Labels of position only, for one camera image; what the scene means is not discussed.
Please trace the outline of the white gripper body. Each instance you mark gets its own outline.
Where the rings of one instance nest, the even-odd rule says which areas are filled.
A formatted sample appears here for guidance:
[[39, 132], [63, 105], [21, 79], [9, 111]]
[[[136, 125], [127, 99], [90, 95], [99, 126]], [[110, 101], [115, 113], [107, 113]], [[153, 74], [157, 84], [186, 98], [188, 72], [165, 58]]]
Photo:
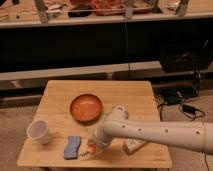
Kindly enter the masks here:
[[96, 145], [96, 153], [100, 153], [105, 150], [112, 142], [112, 139], [105, 135], [104, 133], [99, 133], [98, 131], [94, 131], [92, 137], [88, 140], [87, 146], [90, 144]]

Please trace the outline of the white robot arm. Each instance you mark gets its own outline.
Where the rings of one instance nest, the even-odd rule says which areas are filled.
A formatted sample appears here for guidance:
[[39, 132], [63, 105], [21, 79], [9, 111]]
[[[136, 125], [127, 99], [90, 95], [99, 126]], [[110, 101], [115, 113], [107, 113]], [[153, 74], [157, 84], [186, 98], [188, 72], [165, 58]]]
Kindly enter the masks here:
[[213, 155], [213, 123], [133, 121], [123, 106], [115, 106], [99, 124], [88, 148], [92, 153], [104, 150], [114, 138], [144, 140]]

